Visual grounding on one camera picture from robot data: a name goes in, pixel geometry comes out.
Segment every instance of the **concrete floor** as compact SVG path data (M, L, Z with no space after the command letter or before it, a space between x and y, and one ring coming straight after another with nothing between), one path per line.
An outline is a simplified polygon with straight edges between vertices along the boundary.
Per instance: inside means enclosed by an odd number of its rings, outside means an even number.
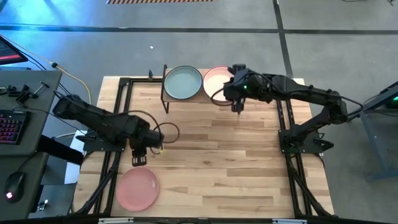
M104 2L8 0L0 21L97 27L277 28L272 0L130 5ZM279 0L279 4L285 29L398 29L398 6L392 7L384 0ZM258 72L285 75L278 34L1 33L87 82L93 103L103 76L145 75L149 69L160 75L165 63L170 67L200 68L246 63ZM308 85L332 88L361 102L397 80L397 38L397 35L286 35L294 77L304 78ZM29 63L15 66L34 68ZM85 89L75 80L65 76L62 83L87 99ZM348 109L355 110L356 106L348 104ZM319 106L312 106L313 114L319 112ZM394 163L398 161L398 153L393 151L398 119L374 117L374 126L385 136ZM71 131L72 128L49 117L44 134L56 136ZM325 153L335 213L344 218L397 223L398 178L365 181L364 176L377 172L379 167L360 121L329 126L322 131L326 133L325 139L335 143ZM64 166L55 167L56 164L59 162L52 162L53 170L64 169Z

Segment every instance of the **warning stripe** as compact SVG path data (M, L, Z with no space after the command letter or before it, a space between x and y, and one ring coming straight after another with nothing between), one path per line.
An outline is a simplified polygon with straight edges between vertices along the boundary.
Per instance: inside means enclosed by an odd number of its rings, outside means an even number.
M214 0L107 0L107 4L212 2Z

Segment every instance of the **butcher block tabletop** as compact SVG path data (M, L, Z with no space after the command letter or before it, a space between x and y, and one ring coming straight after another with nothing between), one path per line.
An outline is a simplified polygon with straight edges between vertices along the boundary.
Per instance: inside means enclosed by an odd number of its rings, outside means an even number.
M97 106L113 111L120 77L104 77ZM302 79L295 79L303 84ZM292 218L294 217L286 161L280 153L276 103L247 100L238 116L230 107L211 103L172 103L166 114L160 100L160 83L136 83L130 110L152 114L159 123L173 122L180 139L164 144L159 155L147 153L148 165L160 182L157 200L148 209L130 212L114 197L112 216ZM296 123L312 117L308 103L292 100ZM144 114L137 114L154 122ZM172 126L162 126L165 140L176 137ZM103 152L92 153L81 167L74 207L79 209L98 185ZM321 160L303 154L308 188L326 211L333 213L328 184ZM118 180L132 169L131 150L122 153ZM108 188L103 195L106 204ZM302 205L302 194L298 190Z

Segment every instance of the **pink bowl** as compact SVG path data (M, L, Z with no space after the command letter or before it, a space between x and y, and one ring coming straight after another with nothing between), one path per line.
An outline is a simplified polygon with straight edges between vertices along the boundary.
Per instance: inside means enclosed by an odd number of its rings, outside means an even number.
M213 94L220 88L224 87L224 83L228 82L233 75L228 71L227 66L219 66L209 70L203 79L203 91L210 99ZM217 93L213 100L220 103L228 103L224 97L224 91Z
M150 207L159 194L159 182L156 175L144 167L127 171L116 187L116 198L120 205L132 212Z

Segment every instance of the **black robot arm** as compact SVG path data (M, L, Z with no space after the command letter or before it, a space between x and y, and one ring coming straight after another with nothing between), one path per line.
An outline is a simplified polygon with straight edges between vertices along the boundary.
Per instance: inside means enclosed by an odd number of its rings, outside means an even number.
M53 109L55 116L62 119L76 120L92 129L102 141L112 145L126 145L129 140L132 149L132 165L146 165L146 148L162 145L164 135L150 130L149 123L144 119L128 115L128 113L113 114L96 106L89 105L77 95L61 96ZM92 135L80 138L82 141L94 141Z
M322 112L301 125L293 125L288 132L283 133L281 141L288 148L288 152L297 151L307 136L329 124L341 124L347 121L346 103L341 100L337 91L321 90L318 88L296 83L283 75L260 74L245 65L234 65L229 68L234 75L229 82L224 84L224 96L232 102L231 110L238 114L244 109L246 98L270 103L272 100L301 100L309 103L323 105ZM330 142L323 150L333 147Z

